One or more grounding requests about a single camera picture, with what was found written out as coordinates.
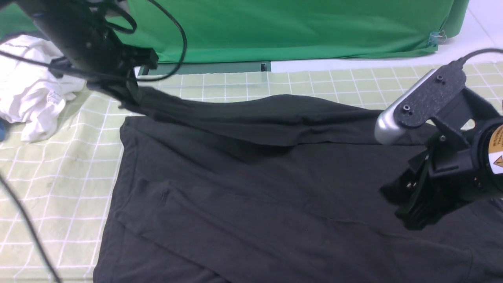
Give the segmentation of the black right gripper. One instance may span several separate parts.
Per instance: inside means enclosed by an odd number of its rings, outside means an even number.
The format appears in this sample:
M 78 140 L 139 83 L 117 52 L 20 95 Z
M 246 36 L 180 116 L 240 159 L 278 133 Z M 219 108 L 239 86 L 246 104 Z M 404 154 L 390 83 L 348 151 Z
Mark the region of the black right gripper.
M 502 198 L 502 116 L 464 88 L 433 118 L 438 132 L 380 192 L 407 230 L 422 230 L 468 204 Z

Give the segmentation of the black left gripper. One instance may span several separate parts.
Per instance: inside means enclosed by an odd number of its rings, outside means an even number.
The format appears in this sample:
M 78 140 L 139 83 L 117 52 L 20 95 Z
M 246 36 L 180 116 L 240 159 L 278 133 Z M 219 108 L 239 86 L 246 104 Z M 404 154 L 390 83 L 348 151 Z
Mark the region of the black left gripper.
M 134 69 L 158 66 L 158 56 L 152 48 L 124 44 L 110 28 L 50 24 L 49 39 L 63 53 L 63 57 L 49 64 L 52 75 L 85 79 L 92 90 L 130 104 L 138 104 L 142 99 Z

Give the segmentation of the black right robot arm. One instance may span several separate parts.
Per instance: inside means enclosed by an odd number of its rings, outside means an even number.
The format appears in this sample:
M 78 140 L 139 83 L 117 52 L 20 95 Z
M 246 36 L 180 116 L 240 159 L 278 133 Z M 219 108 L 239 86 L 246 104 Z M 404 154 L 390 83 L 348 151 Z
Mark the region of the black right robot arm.
M 437 132 L 380 189 L 408 230 L 422 230 L 475 201 L 502 197 L 502 116 L 469 88 L 433 118 Z

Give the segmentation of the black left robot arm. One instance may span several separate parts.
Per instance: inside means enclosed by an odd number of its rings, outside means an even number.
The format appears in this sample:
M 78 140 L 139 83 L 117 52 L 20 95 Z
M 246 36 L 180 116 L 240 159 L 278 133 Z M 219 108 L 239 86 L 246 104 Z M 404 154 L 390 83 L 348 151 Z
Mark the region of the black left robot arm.
M 138 105 L 142 92 L 134 69 L 156 67 L 151 48 L 122 43 L 105 16 L 80 0 L 16 0 L 16 5 L 62 52 L 48 64 L 55 76 L 85 79 L 92 90 Z

